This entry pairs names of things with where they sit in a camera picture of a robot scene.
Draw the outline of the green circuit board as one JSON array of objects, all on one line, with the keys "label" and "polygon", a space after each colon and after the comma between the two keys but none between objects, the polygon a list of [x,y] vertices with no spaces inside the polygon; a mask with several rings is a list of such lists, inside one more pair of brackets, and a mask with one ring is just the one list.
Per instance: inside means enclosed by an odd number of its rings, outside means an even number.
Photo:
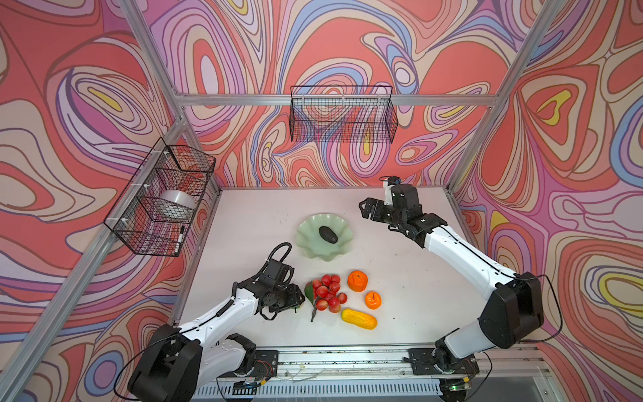
[{"label": "green circuit board", "polygon": [[259,388],[264,385],[264,382],[237,382],[233,384],[232,394],[233,395],[255,395]]}]

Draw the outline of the black marker in basket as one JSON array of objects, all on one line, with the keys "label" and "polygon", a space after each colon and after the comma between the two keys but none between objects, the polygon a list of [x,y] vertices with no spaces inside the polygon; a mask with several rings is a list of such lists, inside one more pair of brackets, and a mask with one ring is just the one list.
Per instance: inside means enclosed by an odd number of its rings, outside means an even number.
[{"label": "black marker in basket", "polygon": [[180,253],[182,244],[184,242],[184,236],[185,236],[185,226],[182,225],[180,230],[179,230],[178,237],[177,237],[177,242],[176,242],[176,245],[175,245],[175,251],[174,251],[175,255],[178,255]]}]

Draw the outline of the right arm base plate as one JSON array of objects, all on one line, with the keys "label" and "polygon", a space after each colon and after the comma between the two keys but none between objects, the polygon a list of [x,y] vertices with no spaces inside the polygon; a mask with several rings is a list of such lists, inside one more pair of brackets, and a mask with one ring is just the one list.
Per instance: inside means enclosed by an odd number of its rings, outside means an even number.
[{"label": "right arm base plate", "polygon": [[451,358],[434,348],[410,348],[407,353],[403,362],[410,365],[413,375],[475,377],[480,373],[473,354],[466,358]]}]

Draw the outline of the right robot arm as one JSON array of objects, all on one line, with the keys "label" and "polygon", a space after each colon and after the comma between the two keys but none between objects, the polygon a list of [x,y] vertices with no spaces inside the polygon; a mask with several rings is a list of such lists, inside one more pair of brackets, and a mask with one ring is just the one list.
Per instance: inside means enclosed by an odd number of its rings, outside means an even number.
[{"label": "right robot arm", "polygon": [[435,342],[429,362],[436,370],[451,374],[474,353],[510,348],[542,327],[542,286],[536,276],[502,266],[461,238],[438,214],[426,213],[416,187],[389,176],[383,189],[383,199],[359,203],[363,218],[384,223],[388,230],[439,256],[486,302],[477,320]]}]

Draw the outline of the small orange tangerine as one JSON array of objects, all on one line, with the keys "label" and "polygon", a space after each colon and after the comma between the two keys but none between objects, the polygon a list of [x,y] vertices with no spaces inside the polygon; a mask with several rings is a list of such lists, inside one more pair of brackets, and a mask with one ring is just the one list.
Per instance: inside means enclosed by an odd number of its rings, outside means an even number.
[{"label": "small orange tangerine", "polygon": [[364,302],[367,308],[377,310],[382,306],[382,298],[376,291],[370,291],[366,294]]}]

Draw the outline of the large orange fake fruit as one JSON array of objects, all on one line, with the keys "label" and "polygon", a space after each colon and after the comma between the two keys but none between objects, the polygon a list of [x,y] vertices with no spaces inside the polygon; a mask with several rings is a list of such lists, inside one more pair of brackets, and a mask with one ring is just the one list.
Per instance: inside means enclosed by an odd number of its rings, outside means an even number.
[{"label": "large orange fake fruit", "polygon": [[355,292],[363,292],[368,287],[368,276],[362,271],[352,271],[347,279],[348,287]]}]

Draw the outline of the red lychee bunch with leaf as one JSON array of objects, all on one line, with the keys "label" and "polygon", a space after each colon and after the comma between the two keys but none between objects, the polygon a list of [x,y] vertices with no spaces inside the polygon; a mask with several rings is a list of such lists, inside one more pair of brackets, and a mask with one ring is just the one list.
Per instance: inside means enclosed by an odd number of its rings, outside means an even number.
[{"label": "red lychee bunch with leaf", "polygon": [[347,294],[342,292],[342,278],[336,274],[326,274],[306,283],[304,296],[312,306],[312,323],[319,312],[340,313],[348,301]]}]

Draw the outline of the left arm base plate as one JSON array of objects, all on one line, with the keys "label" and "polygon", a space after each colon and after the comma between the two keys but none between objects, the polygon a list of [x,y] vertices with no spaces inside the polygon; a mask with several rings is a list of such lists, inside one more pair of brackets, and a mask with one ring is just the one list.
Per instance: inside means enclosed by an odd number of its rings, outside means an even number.
[{"label": "left arm base plate", "polygon": [[242,363],[236,371],[221,375],[223,379],[253,378],[255,381],[269,380],[278,374],[279,351],[260,349],[250,363]]}]

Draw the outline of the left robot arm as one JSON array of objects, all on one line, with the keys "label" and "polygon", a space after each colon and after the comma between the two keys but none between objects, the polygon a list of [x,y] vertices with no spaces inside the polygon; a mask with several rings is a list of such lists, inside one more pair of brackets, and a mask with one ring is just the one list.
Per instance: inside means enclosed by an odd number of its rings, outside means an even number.
[{"label": "left robot arm", "polygon": [[232,285],[228,298],[178,327],[161,326],[142,350],[127,380],[138,401],[189,401],[195,391],[221,375],[249,375],[256,365],[256,344],[233,330],[260,315],[272,321],[306,301],[292,284],[295,269],[270,258],[250,278]]}]

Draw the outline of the green scalloped fruit bowl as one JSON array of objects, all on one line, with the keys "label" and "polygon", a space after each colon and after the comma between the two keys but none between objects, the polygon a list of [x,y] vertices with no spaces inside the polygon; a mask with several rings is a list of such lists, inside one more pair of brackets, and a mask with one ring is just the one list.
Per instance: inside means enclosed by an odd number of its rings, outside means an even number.
[{"label": "green scalloped fruit bowl", "polygon": [[310,259],[332,261],[352,248],[353,231],[346,219],[336,214],[314,214],[296,230],[296,245]]}]

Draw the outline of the silver tape roll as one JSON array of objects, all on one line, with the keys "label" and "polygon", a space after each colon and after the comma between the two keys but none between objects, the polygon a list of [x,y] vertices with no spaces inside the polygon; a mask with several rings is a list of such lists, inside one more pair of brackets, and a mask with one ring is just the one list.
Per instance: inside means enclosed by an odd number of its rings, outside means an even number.
[{"label": "silver tape roll", "polygon": [[196,201],[190,194],[177,189],[163,191],[160,194],[160,198],[187,209],[195,209],[197,207]]}]

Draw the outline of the dark fake avocado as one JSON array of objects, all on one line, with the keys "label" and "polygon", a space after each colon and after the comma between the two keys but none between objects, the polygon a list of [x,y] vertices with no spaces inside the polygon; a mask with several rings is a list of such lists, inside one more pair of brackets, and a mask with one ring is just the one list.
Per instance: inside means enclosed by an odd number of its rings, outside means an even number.
[{"label": "dark fake avocado", "polygon": [[325,225],[320,226],[318,228],[318,233],[319,233],[319,236],[327,243],[330,243],[330,244],[338,243],[338,235],[333,231],[332,228]]}]

